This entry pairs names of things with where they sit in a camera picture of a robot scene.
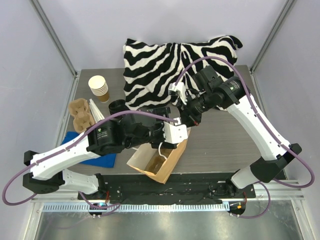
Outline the brown paper takeout bag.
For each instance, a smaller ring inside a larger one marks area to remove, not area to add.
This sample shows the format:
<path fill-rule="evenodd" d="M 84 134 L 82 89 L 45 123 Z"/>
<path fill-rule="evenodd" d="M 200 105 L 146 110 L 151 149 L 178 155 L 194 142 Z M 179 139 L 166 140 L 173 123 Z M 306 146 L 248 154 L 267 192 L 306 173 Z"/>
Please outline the brown paper takeout bag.
<path fill-rule="evenodd" d="M 155 149 L 149 143 L 144 143 L 126 164 L 150 179 L 165 184 L 183 155 L 187 143 L 188 140 L 185 139 L 175 149 Z"/>

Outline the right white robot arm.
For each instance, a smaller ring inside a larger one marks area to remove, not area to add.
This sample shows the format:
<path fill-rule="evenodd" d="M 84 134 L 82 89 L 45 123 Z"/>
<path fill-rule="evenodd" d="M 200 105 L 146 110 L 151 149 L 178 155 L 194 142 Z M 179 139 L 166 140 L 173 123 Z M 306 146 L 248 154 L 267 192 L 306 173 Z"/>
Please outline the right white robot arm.
<path fill-rule="evenodd" d="M 204 112 L 221 107 L 241 124 L 260 152 L 257 161 L 227 181 L 225 190 L 230 197 L 238 197 L 245 187 L 258 181 L 270 182 L 295 158 L 293 154 L 302 152 L 299 144 L 291 144 L 271 126 L 238 76 L 223 81 L 212 66 L 206 66 L 192 78 L 200 92 L 194 99 L 188 97 L 186 103 L 177 104 L 182 124 L 198 126 Z"/>

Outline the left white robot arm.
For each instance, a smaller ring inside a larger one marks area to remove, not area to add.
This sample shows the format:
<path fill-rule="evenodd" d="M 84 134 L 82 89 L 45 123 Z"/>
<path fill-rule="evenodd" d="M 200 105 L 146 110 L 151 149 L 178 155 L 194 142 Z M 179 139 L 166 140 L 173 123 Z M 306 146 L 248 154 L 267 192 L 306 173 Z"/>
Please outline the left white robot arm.
<path fill-rule="evenodd" d="M 177 126 L 176 119 L 157 111 L 125 110 L 114 113 L 73 140 L 44 153 L 27 151 L 28 173 L 22 185 L 34 194 L 60 189 L 78 191 L 102 199 L 108 190 L 101 174 L 85 175 L 69 170 L 83 161 L 118 154 L 142 144 L 168 142 L 166 128 Z"/>

